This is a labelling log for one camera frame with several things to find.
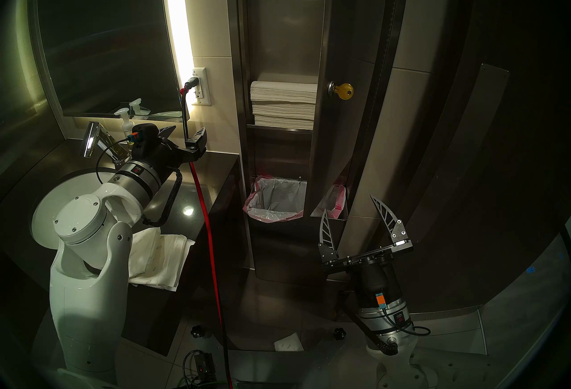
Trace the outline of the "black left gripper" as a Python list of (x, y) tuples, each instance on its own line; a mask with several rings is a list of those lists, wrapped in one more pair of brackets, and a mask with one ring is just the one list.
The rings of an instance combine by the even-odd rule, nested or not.
[(152, 167), (160, 179), (167, 179), (181, 164), (193, 163), (206, 152), (206, 128), (199, 129), (193, 136), (185, 137), (185, 148), (180, 148), (168, 138), (176, 126), (165, 126), (158, 130), (158, 138), (152, 139)]

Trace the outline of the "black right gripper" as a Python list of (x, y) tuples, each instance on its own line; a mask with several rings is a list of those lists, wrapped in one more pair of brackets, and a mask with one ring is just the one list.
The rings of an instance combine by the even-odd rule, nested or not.
[(388, 229), (391, 238), (389, 245), (351, 257), (339, 257), (327, 211), (324, 210), (320, 221), (318, 249), (326, 275), (338, 272), (350, 275), (352, 290), (361, 309), (386, 309), (389, 304), (403, 297), (392, 264), (394, 257), (413, 251), (413, 242), (408, 237), (403, 221), (382, 201), (373, 195), (370, 198)]

